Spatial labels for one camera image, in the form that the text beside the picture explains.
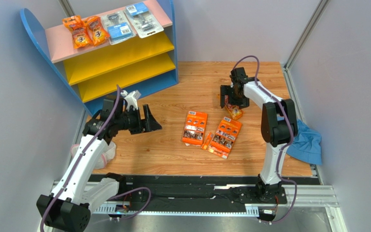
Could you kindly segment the orange BIC razor bag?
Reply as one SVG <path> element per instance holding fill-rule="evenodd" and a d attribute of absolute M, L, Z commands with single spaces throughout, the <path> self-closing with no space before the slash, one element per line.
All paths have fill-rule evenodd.
<path fill-rule="evenodd" d="M 91 33 L 94 46 L 99 46 L 110 38 L 110 35 L 103 27 L 101 18 L 99 16 L 88 17 L 83 20 L 83 23 Z"/>
<path fill-rule="evenodd" d="M 226 95 L 220 95 L 220 107 L 222 109 L 225 108 L 233 120 L 240 119 L 244 114 L 244 111 L 238 106 L 229 103 L 228 96 Z"/>
<path fill-rule="evenodd" d="M 62 19 L 62 23 L 71 33 L 74 49 L 83 48 L 93 44 L 80 15 L 73 15 L 64 18 Z"/>

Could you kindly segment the orange razor box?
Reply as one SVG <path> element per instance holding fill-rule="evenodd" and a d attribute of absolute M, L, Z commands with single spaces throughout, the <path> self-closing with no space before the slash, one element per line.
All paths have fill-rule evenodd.
<path fill-rule="evenodd" d="M 188 111 L 181 141 L 186 145 L 202 146 L 207 120 L 207 113 Z"/>
<path fill-rule="evenodd" d="M 207 150 L 223 159 L 229 157 L 230 152 L 242 128 L 242 123 L 229 117 L 223 117 L 208 144 Z"/>

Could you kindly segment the blue Gillette razor blister pack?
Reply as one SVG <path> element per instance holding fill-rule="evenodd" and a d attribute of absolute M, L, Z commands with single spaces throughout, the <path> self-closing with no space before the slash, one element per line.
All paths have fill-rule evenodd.
<path fill-rule="evenodd" d="M 144 2 L 126 6 L 125 14 L 141 39 L 164 31 Z"/>

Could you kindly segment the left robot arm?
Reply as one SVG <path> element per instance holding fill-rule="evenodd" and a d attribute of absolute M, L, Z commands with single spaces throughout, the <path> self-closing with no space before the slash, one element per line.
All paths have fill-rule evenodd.
<path fill-rule="evenodd" d="M 93 212 L 106 201 L 119 200 L 136 191 L 152 193 L 148 187 L 129 190 L 126 177 L 115 173 L 108 173 L 86 190 L 99 158 L 119 131 L 140 134 L 162 129 L 148 104 L 143 105 L 143 111 L 144 118 L 136 99 L 129 97 L 109 96 L 103 100 L 102 108 L 86 122 L 77 153 L 65 174 L 50 194 L 40 195 L 36 202 L 42 217 L 40 231 L 48 226 L 65 232 L 83 232 Z"/>

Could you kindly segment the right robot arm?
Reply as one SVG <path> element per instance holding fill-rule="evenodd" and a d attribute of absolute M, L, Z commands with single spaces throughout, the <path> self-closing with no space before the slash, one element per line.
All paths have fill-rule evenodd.
<path fill-rule="evenodd" d="M 258 175 L 255 196 L 260 202 L 273 201 L 283 191 L 280 169 L 288 147 L 298 133 L 295 104 L 266 89 L 254 77 L 248 77 L 243 67 L 230 72 L 231 85 L 221 85 L 220 106 L 227 103 L 240 109 L 253 101 L 261 109 L 261 135 L 266 143 L 262 171 Z"/>

